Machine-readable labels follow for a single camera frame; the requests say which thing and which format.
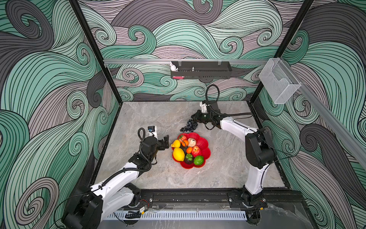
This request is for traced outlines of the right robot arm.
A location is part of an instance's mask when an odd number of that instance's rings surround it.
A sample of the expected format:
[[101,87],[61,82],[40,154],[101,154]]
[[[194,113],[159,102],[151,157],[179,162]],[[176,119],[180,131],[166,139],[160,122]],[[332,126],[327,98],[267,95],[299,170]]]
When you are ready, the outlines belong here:
[[204,125],[211,123],[213,127],[227,131],[245,143],[246,159],[250,168],[241,199],[245,208],[255,210],[266,208],[263,181],[268,168],[274,163],[276,157],[276,153],[272,149],[273,142],[270,134],[265,129],[252,128],[227,114],[215,111],[203,113],[198,110],[191,116],[191,119]]

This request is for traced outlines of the green lime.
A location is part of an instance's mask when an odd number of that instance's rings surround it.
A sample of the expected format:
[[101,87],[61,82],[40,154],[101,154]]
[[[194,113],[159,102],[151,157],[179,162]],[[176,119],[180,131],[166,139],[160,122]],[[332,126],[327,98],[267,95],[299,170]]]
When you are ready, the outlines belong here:
[[201,166],[204,162],[205,162],[205,159],[203,156],[196,156],[193,161],[195,166]]

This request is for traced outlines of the red apple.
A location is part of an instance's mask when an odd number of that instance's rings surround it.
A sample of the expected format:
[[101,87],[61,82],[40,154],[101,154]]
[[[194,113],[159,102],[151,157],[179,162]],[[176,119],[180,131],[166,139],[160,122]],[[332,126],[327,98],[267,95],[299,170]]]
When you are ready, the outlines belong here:
[[197,157],[197,156],[200,156],[201,155],[201,150],[198,146],[194,146],[192,151],[191,151],[191,154],[193,157]]

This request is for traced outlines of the black grape bunch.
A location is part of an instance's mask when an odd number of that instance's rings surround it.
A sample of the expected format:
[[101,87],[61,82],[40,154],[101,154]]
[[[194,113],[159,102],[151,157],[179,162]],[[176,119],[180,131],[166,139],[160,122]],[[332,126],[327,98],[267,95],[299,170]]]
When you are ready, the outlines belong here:
[[198,122],[193,120],[193,119],[189,119],[186,123],[186,126],[182,127],[180,129],[180,131],[182,133],[186,133],[186,132],[194,132],[198,127]]

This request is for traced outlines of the small yellow citrus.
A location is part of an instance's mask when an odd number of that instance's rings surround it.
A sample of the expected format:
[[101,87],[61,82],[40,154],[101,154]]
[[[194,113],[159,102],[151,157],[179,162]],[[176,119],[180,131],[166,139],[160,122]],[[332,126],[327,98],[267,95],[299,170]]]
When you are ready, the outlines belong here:
[[180,146],[181,146],[181,142],[180,142],[178,139],[176,139],[176,140],[171,144],[171,147],[172,147],[172,148],[180,148]]

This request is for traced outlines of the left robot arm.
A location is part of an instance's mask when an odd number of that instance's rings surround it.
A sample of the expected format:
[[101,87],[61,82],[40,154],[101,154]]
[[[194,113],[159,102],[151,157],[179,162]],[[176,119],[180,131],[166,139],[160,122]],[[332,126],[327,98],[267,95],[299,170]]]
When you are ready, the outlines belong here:
[[169,148],[169,136],[162,140],[148,136],[123,168],[106,180],[90,187],[81,187],[70,198],[62,223],[68,229],[97,229],[100,223],[121,207],[138,205],[140,189],[132,181],[148,172],[159,150]]

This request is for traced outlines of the yellow lemon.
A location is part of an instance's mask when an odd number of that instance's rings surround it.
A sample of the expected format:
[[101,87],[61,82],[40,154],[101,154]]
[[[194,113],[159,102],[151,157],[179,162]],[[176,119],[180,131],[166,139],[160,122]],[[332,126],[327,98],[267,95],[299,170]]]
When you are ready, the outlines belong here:
[[176,161],[182,162],[185,159],[185,153],[181,148],[174,148],[173,150],[173,158]]

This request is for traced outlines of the red flower-shaped bowl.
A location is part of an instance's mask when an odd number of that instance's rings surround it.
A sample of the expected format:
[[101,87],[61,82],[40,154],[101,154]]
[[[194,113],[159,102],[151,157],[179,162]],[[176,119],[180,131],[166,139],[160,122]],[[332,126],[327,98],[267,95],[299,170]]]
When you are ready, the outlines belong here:
[[180,165],[184,168],[184,169],[192,169],[192,168],[201,168],[205,165],[206,160],[210,158],[211,156],[211,151],[209,149],[209,143],[208,141],[204,138],[201,137],[199,134],[193,132],[193,133],[181,133],[178,137],[180,136],[186,136],[187,138],[192,137],[193,139],[195,139],[198,143],[198,147],[201,150],[201,156],[203,156],[204,161],[201,165],[195,165],[193,162],[191,164],[187,164],[184,161],[177,161],[174,156],[172,156],[173,160],[177,163],[180,163]]

